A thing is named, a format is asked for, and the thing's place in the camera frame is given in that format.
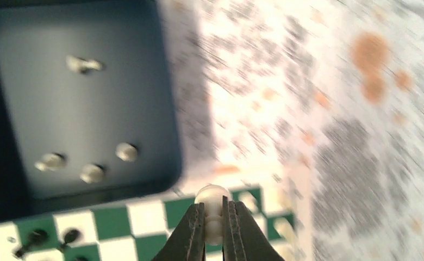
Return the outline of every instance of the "brown circle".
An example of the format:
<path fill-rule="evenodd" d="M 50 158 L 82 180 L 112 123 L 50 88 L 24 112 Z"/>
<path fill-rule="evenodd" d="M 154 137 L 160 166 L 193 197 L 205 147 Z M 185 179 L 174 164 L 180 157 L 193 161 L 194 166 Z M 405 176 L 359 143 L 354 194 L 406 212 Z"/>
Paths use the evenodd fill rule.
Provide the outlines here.
<path fill-rule="evenodd" d="M 364 75 L 377 74 L 388 62 L 389 56 L 385 38 L 375 33 L 358 36 L 351 49 L 353 63 Z"/>
<path fill-rule="evenodd" d="M 378 104 L 385 97 L 385 81 L 379 75 L 369 76 L 364 80 L 361 91 L 367 101 Z"/>
<path fill-rule="evenodd" d="M 402 91 L 410 91 L 412 88 L 412 78 L 404 71 L 399 70 L 395 73 L 395 82 Z"/>

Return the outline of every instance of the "black chess piece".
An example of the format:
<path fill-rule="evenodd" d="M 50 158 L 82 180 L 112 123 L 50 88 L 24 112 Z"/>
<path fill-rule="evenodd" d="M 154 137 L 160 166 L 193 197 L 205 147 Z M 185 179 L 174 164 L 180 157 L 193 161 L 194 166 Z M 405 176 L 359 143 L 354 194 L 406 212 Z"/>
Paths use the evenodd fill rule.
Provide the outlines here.
<path fill-rule="evenodd" d="M 75 228 L 66 232 L 63 237 L 63 243 L 57 248 L 60 252 L 64 252 L 68 248 L 69 243 L 73 243 L 81 236 L 81 232 Z"/>
<path fill-rule="evenodd" d="M 43 245 L 49 235 L 42 229 L 35 229 L 28 235 L 28 242 L 26 245 L 23 245 L 14 252 L 14 256 L 18 259 L 23 258 L 23 256 L 31 249 L 32 246 L 41 246 Z"/>

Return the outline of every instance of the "green square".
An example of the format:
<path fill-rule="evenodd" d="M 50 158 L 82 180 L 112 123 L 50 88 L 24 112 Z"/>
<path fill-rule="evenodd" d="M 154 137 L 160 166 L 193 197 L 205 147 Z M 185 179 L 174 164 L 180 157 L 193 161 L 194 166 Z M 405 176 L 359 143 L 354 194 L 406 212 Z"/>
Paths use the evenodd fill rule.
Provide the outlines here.
<path fill-rule="evenodd" d="M 57 238 L 57 230 L 52 216 L 36 217 L 32 219 L 25 219 L 16 221 L 15 225 L 18 228 L 20 242 L 22 245 L 28 243 L 28 235 L 35 229 L 42 229 L 48 234 L 48 240 L 39 247 L 32 247 L 31 251 L 44 250 L 48 248 L 56 248 L 60 245 Z"/>
<path fill-rule="evenodd" d="M 279 233 L 276 231 L 275 227 L 273 226 L 275 219 L 278 219 L 278 218 L 287 219 L 287 221 L 292 225 L 292 228 L 294 228 L 294 220 L 295 220 L 294 214 L 268 217 L 266 219 L 266 229 L 268 229 L 268 241 L 281 238 L 281 236 L 279 235 Z"/>
<path fill-rule="evenodd" d="M 218 245 L 218 246 L 212 246 L 209 244 L 205 245 L 205 252 L 206 253 L 213 253 L 213 252 L 222 252 L 222 245 Z"/>
<path fill-rule="evenodd" d="M 80 247 L 70 247 L 65 251 L 65 261 L 75 261 L 77 257 L 84 257 L 87 260 L 100 260 L 100 255 L 98 254 L 98 246 L 80 246 Z"/>
<path fill-rule="evenodd" d="M 92 210 L 99 240 L 131 235 L 127 209 L 106 208 Z"/>
<path fill-rule="evenodd" d="M 135 238 L 138 261 L 151 261 L 167 242 L 166 234 Z"/>
<path fill-rule="evenodd" d="M 248 189 L 241 189 L 241 190 L 233 190 L 231 191 L 231 196 L 233 197 L 233 200 L 238 201 L 239 200 L 239 194 L 242 192 L 249 192 L 256 200 L 257 200 L 257 208 L 258 212 L 261 213 L 261 188 L 248 188 Z"/>
<path fill-rule="evenodd" d="M 186 210 L 194 203 L 194 197 L 164 202 L 167 215 L 167 226 L 169 229 L 175 228 L 178 225 L 183 215 L 185 215 Z"/>

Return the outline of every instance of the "patterned tablecloth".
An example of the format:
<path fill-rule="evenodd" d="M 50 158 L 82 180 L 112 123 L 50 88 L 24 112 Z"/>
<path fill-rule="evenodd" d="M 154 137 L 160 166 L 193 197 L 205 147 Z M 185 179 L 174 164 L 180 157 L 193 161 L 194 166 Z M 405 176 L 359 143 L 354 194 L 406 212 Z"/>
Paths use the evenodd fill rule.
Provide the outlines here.
<path fill-rule="evenodd" d="M 298 161 L 313 260 L 424 260 L 424 0 L 160 5 L 188 175 Z"/>

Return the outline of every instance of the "green and white chessboard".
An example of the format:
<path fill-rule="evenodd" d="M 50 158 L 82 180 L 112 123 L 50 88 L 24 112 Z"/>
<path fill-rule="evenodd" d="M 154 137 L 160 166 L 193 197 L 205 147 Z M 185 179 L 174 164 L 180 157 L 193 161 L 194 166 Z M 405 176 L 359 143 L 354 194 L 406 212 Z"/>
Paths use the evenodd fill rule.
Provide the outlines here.
<path fill-rule="evenodd" d="M 258 208 L 253 213 L 257 224 L 276 251 L 287 256 L 288 251 L 294 249 L 295 240 L 289 242 L 282 238 L 273 223 L 277 218 L 285 218 L 293 226 L 295 208 L 278 204 L 275 191 L 282 185 L 275 175 L 269 172 L 227 175 L 214 178 L 213 183 L 228 188 L 235 200 L 242 192 L 252 194 Z M 12 252 L 21 246 L 20 243 L 25 244 L 28 234 L 38 228 L 48 233 L 49 240 L 27 253 L 26 261 L 74 261 L 79 256 L 88 261 L 149 261 L 164 246 L 189 205 L 194 203 L 195 193 L 209 181 L 180 182 L 174 191 L 130 200 L 119 206 L 0 224 L 0 261 L 17 260 Z M 82 237 L 61 253 L 55 248 L 70 228 L 80 230 Z M 221 246 L 207 246 L 206 252 L 207 260 L 222 260 Z"/>

